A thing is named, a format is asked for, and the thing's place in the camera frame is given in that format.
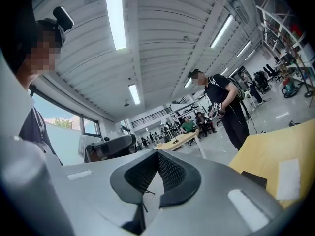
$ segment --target black t-shirt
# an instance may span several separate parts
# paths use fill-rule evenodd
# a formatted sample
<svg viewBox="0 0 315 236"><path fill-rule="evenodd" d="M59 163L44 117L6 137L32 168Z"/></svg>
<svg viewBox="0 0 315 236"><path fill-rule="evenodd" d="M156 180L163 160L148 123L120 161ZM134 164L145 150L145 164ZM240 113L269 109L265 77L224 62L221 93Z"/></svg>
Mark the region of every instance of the black t-shirt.
<svg viewBox="0 0 315 236"><path fill-rule="evenodd" d="M44 124L44 133L43 136L40 132L39 126L41 124L38 124L35 118L35 113L33 111L33 109L31 109L31 111L29 112L28 116L25 119L25 122L22 126L22 129L20 131L20 137L25 140L25 141L29 141L32 143L37 143L37 144L43 144L46 143L50 150L52 151L52 153L54 155L56 155L53 146L50 143L49 137L48 137L48 133L47 133L47 129L46 129L46 124L44 121L44 118L40 115L40 113L38 111L37 112L37 119L39 120L39 118L41 118L42 123Z"/></svg>
<svg viewBox="0 0 315 236"><path fill-rule="evenodd" d="M219 74L215 74L213 76L213 78L216 81L216 83L218 84L218 86L212 84L210 82L210 79L208 78L208 87L205 87L206 93L207 93L210 101L212 102L212 104L222 103L228 95L228 90L226 90L225 87L231 82L227 78L225 78L224 76L219 75ZM225 108L226 112L225 112L225 115L223 116L223 118L225 116L229 116L230 113L234 114L233 110L236 113L242 113L243 114L241 105L240 105L237 98L235 98L230 103L230 105Z"/></svg>

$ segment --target black rectangular object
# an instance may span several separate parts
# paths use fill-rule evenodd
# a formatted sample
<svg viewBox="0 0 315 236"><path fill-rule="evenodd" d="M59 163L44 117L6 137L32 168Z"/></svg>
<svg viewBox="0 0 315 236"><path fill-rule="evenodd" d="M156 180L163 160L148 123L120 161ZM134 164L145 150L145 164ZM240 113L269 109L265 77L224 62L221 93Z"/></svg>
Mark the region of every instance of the black rectangular object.
<svg viewBox="0 0 315 236"><path fill-rule="evenodd" d="M263 177L259 177L256 176L252 173L249 173L247 171L243 171L242 175L246 176L248 179L252 180L253 182L255 182L256 184L260 185L261 187L263 187L264 189L266 189L267 186L267 179L263 178Z"/></svg>

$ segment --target person in green shirt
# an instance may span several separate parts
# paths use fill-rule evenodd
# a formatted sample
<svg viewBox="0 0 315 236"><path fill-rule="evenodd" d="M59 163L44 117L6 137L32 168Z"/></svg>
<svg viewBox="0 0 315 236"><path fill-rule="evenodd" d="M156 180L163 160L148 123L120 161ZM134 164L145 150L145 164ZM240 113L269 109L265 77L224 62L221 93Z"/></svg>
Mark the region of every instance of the person in green shirt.
<svg viewBox="0 0 315 236"><path fill-rule="evenodd" d="M184 133L196 132L199 133L199 128L195 127L193 121L189 120L188 117L185 117L185 122L181 126L181 130Z"/></svg>

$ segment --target window frame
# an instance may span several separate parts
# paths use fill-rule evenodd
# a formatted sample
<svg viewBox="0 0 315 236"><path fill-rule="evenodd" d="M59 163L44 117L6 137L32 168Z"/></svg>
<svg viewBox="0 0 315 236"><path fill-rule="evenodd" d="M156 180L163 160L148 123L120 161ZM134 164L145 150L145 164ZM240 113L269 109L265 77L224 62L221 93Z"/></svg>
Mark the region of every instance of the window frame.
<svg viewBox="0 0 315 236"><path fill-rule="evenodd" d="M80 113L78 113L78 112L76 112L76 111L74 111L74 110L72 110L72 109L70 109L70 108L60 104L58 101L50 98L49 96L47 96L44 93L42 93L41 91L39 91L36 88L36 86L34 86L34 85L30 85L29 90L31 91L31 93L30 93L31 97L33 97L34 93L36 93L38 96L42 97L44 100L47 100L51 104L54 104L55 106L61 108L62 110L65 110L65 111L67 111L67 112L69 112L69 113L71 113L73 115L78 116L80 118L80 131L81 131L82 135L94 136L94 137L99 137L99 138L102 137L102 134L100 132L100 127L99 127L98 120L93 120L93 119L91 119L91 118L89 118L89 117L87 117L87 116L85 116L83 114L80 114ZM84 120L83 119L89 120L89 121L94 123L94 127L96 127L96 129L95 129L96 134L90 134L90 133L86 133L85 132L84 123L83 123Z"/></svg>

